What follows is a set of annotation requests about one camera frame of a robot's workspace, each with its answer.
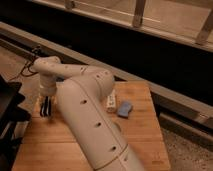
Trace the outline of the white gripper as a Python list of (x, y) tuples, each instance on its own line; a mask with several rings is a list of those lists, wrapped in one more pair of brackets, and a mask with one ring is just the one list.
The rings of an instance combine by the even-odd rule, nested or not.
[(43, 96), (52, 96), (51, 97), (51, 112), (56, 110), (56, 97), (53, 96), (56, 93), (56, 77), (50, 75), (41, 75), (40, 76), (40, 94), (38, 98), (39, 106), (43, 104)]

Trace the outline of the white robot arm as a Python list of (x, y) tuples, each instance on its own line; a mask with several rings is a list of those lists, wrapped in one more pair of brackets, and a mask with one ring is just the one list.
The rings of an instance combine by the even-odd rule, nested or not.
[(145, 171), (141, 160), (102, 107), (114, 76), (91, 65), (63, 64), (57, 56), (38, 58), (40, 94), (54, 96), (58, 110), (94, 171)]

